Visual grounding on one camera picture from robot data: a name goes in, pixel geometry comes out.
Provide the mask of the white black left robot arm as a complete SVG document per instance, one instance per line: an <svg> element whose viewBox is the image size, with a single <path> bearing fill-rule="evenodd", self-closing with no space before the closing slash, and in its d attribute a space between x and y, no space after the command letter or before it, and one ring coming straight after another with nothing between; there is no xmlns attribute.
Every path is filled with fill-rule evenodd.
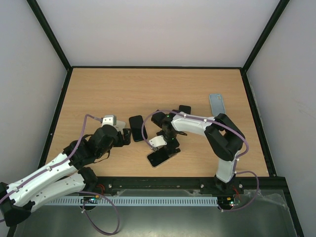
<svg viewBox="0 0 316 237"><path fill-rule="evenodd" d="M37 209L72 193L94 190L98 178L90 164L111 148L130 144L131 129L111 125L72 141L51 162L10 184L0 184L0 211L8 227L25 221Z"/></svg>

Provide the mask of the black phone from blue case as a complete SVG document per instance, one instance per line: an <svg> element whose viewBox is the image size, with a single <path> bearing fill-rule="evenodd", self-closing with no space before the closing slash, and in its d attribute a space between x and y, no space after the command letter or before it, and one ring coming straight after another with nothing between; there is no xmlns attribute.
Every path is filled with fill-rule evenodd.
<svg viewBox="0 0 316 237"><path fill-rule="evenodd" d="M191 106L187 106L187 105L179 105L178 109L173 110L174 112L184 112L186 114L191 114Z"/></svg>

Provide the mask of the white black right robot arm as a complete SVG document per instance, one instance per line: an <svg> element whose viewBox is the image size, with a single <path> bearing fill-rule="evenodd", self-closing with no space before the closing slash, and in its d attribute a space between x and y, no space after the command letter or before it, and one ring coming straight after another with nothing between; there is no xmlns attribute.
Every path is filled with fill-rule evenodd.
<svg viewBox="0 0 316 237"><path fill-rule="evenodd" d="M181 111L170 111L168 114L157 111L152 115L151 121L160 128L156 137L148 141L152 152L147 155L147 159L152 167L157 167L180 153L177 135L194 133L208 140L219 159L214 177L216 190L224 194L233 187L237 160L242 156L240 151L245 145L247 152L249 145L243 133L226 114L200 117Z"/></svg>

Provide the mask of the light blue phone case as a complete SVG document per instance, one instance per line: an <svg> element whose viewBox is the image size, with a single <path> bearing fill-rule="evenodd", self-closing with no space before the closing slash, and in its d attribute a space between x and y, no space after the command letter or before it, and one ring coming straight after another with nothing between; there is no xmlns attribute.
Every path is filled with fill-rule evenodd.
<svg viewBox="0 0 316 237"><path fill-rule="evenodd" d="M210 94L209 102L213 116L226 113L224 100L221 94Z"/></svg>

